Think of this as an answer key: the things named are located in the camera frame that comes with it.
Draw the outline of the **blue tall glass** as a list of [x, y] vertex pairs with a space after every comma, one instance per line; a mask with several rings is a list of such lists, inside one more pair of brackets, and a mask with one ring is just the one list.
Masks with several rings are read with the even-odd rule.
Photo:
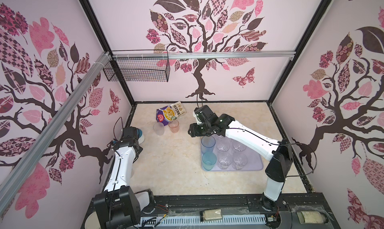
[[216, 145], [216, 139], [213, 136], [201, 138], [201, 153], [212, 153]]

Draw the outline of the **clear ribbed glass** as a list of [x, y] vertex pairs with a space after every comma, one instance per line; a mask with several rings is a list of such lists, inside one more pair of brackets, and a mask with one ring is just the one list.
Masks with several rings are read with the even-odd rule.
[[228, 167], [232, 164], [233, 162], [233, 155], [227, 152], [221, 152], [217, 156], [218, 159], [218, 167], [221, 170], [227, 170]]
[[227, 139], [218, 139], [216, 142], [216, 149], [219, 152], [228, 152], [230, 149], [231, 143]]

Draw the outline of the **teal frosted glass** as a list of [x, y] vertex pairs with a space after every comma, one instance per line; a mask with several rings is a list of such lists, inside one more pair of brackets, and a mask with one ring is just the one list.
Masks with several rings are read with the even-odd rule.
[[211, 171], [217, 161], [217, 156], [213, 152], [206, 152], [202, 156], [203, 169], [205, 171]]

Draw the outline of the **clear glass back row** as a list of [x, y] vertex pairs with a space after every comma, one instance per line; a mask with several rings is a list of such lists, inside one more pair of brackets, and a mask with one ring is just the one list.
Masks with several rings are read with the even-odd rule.
[[232, 141], [232, 147], [235, 152], [243, 152], [247, 149], [244, 144], [234, 140]]

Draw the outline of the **lilac plastic tray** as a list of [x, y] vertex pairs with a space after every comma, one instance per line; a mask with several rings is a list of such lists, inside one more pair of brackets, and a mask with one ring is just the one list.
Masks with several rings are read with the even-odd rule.
[[[244, 153], [247, 156], [247, 158], [248, 158], [247, 165], [242, 170], [239, 170], [239, 171], [260, 171], [260, 170], [262, 170], [264, 168], [263, 160], [262, 160], [261, 156], [258, 153], [256, 153], [255, 151], [253, 151], [250, 148], [248, 148], [247, 146], [246, 146], [247, 149], [245, 151], [243, 151], [243, 152], [235, 152], [233, 150], [233, 147], [232, 147], [233, 139], [224, 138], [224, 137], [217, 136], [217, 135], [213, 135], [213, 137], [216, 139], [216, 142], [218, 141], [218, 139], [227, 139], [227, 140], [230, 141], [231, 146], [230, 146], [230, 149], [229, 149], [229, 151], [227, 153], [230, 153], [232, 155], [234, 153]], [[221, 153], [221, 152], [217, 151], [216, 146], [215, 146], [215, 148], [213, 150], [213, 153], [216, 156], [218, 156], [218, 154]], [[202, 165], [202, 169], [203, 169], [202, 156], [203, 156], [203, 154], [201, 153], [201, 165]], [[236, 171], [236, 170], [233, 169], [232, 164], [228, 167], [227, 170], [221, 170], [218, 167], [218, 159], [217, 159], [214, 168], [211, 171], [206, 171], [206, 172], [229, 172], [229, 171]]]

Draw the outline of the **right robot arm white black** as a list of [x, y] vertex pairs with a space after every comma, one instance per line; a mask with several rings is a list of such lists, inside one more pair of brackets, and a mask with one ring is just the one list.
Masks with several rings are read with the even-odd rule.
[[217, 116], [208, 105], [196, 107], [193, 112], [196, 122], [190, 124], [188, 134], [192, 137], [210, 137], [217, 135], [237, 141], [255, 151], [269, 162], [265, 169], [267, 182], [261, 194], [261, 206], [267, 211], [277, 209], [288, 173], [294, 161], [292, 146], [309, 145], [277, 141], [244, 126], [234, 117], [223, 113]]

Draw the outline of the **white jar teal lid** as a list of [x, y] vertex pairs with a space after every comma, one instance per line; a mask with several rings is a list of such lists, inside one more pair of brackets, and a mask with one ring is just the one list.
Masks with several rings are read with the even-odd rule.
[[145, 141], [145, 135], [141, 129], [137, 129], [138, 133], [138, 143], [142, 144]]

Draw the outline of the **pink small glass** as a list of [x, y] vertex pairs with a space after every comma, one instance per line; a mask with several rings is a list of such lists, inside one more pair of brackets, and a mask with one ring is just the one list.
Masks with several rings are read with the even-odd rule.
[[173, 120], [173, 121], [169, 122], [168, 126], [169, 126], [171, 132], [174, 134], [177, 133], [180, 129], [180, 123], [178, 120]]

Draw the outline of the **purple snack bag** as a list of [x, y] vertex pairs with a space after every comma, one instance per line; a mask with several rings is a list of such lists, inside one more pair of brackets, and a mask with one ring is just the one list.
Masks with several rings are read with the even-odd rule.
[[178, 101], [157, 109], [156, 120], [158, 123], [162, 123], [164, 126], [167, 126], [170, 122], [176, 120], [185, 113], [187, 113], [186, 109], [182, 103]]

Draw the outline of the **small beige box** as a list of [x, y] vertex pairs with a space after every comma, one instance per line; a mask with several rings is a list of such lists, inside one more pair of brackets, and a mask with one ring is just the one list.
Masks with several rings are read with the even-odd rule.
[[223, 215], [222, 215], [221, 209], [210, 209], [210, 210], [203, 210], [200, 212], [201, 222], [218, 221], [222, 219], [223, 219]]

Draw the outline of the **beige tape roll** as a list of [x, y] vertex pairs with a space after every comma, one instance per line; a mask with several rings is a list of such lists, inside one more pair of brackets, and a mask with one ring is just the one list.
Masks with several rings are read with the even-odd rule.
[[85, 229], [101, 229], [100, 222], [96, 212], [88, 216], [85, 222]]

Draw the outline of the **beige cylinder in wrap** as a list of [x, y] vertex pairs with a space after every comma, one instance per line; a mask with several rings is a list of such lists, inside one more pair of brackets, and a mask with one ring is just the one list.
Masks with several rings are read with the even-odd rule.
[[328, 218], [317, 211], [300, 211], [297, 212], [300, 224], [326, 224]]

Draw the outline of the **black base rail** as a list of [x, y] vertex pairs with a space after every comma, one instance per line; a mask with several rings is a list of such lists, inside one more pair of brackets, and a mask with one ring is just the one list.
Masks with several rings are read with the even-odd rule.
[[305, 211], [324, 212], [329, 218], [334, 214], [322, 193], [282, 194], [272, 203], [261, 194], [199, 195], [199, 196], [155, 196], [155, 206], [142, 213], [154, 216], [165, 213], [187, 213], [205, 209], [247, 209], [249, 212], [266, 213]]

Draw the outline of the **aluminium rail back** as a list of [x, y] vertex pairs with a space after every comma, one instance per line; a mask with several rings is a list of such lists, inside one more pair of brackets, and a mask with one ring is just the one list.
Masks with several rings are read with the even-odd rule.
[[114, 54], [113, 58], [120, 59], [219, 59], [219, 58], [269, 58], [288, 57], [294, 58], [295, 51], [246, 51], [246, 52], [188, 52], [188, 53], [131, 53]]

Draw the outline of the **aluminium rail left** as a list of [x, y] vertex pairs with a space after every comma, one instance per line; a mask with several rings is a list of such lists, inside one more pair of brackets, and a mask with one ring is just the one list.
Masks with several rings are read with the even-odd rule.
[[42, 158], [49, 145], [64, 126], [70, 114], [75, 110], [81, 98], [86, 94], [94, 79], [104, 66], [110, 61], [110, 52], [104, 51], [94, 62], [82, 82], [75, 88], [69, 98], [55, 114], [52, 121], [38, 136], [32, 147], [21, 158], [11, 173], [1, 184], [1, 213], [5, 211], [12, 199], [18, 193], [20, 187], [31, 174], [39, 160]]

